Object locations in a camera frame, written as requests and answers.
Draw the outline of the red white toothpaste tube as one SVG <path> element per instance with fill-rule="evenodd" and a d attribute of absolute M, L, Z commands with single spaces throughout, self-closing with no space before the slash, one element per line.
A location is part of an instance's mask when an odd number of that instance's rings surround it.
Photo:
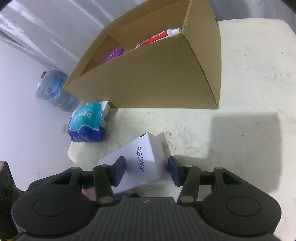
<path fill-rule="evenodd" d="M 139 43 L 136 45 L 136 49 L 137 48 L 140 48 L 142 46 L 145 46 L 147 44 L 150 44 L 150 43 L 153 43 L 153 42 L 156 42 L 156 41 L 159 41 L 161 39 L 165 39 L 165 38 L 170 38 L 170 37 L 175 37 L 177 35 L 179 35 L 181 33 L 181 29 L 180 28 L 176 28 L 176 29 L 167 29 L 167 30 L 164 30 L 162 32 L 159 32 L 155 35 L 153 35 L 152 37 L 144 40 L 143 42 Z"/>

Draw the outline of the white wall socket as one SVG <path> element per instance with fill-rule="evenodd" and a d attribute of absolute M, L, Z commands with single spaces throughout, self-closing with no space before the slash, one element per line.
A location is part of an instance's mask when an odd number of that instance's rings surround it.
<path fill-rule="evenodd" d="M 68 125 L 67 124 L 63 124 L 61 132 L 66 135 L 68 134 Z"/>

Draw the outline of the purple lid air freshener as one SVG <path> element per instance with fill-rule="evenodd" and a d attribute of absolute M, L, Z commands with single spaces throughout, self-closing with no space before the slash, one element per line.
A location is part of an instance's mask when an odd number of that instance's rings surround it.
<path fill-rule="evenodd" d="M 124 53 L 125 53 L 125 50 L 122 47 L 117 47 L 108 54 L 108 56 L 104 60 L 104 63 L 106 63 L 114 58 L 117 58 L 117 57 L 123 55 Z"/>

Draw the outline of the white rectangular carton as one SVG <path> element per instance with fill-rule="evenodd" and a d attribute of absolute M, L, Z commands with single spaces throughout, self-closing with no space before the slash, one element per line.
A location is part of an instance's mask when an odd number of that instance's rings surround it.
<path fill-rule="evenodd" d="M 162 142 L 151 133 L 144 133 L 132 142 L 98 161 L 112 165 L 120 156 L 126 159 L 126 171 L 115 194 L 142 194 L 172 182 Z"/>

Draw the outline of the silver white curtain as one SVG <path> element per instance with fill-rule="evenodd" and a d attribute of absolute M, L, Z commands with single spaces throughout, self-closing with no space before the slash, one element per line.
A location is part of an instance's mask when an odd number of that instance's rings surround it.
<path fill-rule="evenodd" d="M 43 65 L 70 73 L 104 27 L 140 1 L 1 1 L 1 75 Z"/>

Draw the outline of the brown cardboard box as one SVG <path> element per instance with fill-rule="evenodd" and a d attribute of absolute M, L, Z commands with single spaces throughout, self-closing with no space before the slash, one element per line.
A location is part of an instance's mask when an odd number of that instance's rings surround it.
<path fill-rule="evenodd" d="M 175 37 L 135 48 L 167 29 Z M 117 47 L 125 53 L 104 63 Z M 221 38 L 208 1 L 145 1 L 105 27 L 67 79 L 65 90 L 113 108 L 217 109 Z"/>

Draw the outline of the black box with bands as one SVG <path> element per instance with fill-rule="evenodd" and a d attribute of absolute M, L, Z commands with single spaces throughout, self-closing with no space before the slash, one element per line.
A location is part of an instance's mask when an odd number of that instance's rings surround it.
<path fill-rule="evenodd" d="M 11 209 L 18 199 L 16 188 L 9 165 L 1 161 L 1 240 L 13 240 L 18 235 L 18 230 L 11 216 Z"/>

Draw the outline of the blue wet wipes pack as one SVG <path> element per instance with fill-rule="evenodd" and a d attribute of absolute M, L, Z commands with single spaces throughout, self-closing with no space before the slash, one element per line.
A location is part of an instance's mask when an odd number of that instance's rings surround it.
<path fill-rule="evenodd" d="M 67 129 L 71 141 L 101 142 L 105 136 L 109 111 L 108 101 L 92 102 L 74 111 Z"/>

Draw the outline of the blue water jug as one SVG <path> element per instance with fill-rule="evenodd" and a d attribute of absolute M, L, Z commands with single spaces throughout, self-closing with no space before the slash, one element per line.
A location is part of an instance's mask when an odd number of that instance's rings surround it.
<path fill-rule="evenodd" d="M 81 101 L 64 89 L 67 79 L 68 76 L 58 69 L 44 71 L 37 84 L 36 97 L 64 112 L 73 112 Z"/>

